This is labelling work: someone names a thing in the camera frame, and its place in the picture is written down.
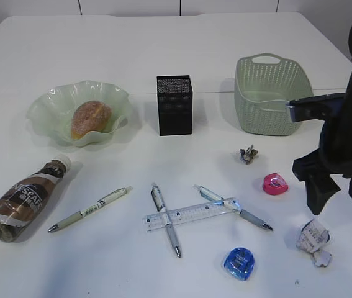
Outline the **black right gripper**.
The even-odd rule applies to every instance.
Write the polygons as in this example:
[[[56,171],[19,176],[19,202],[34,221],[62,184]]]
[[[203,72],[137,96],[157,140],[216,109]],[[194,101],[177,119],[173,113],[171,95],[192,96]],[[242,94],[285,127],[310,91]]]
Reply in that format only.
[[[336,117],[324,120],[318,148],[292,165],[297,179],[305,180],[307,206],[314,215],[319,215],[328,200],[341,190],[329,174],[350,178],[348,194],[352,198],[352,124],[342,126],[346,115],[342,107]]]

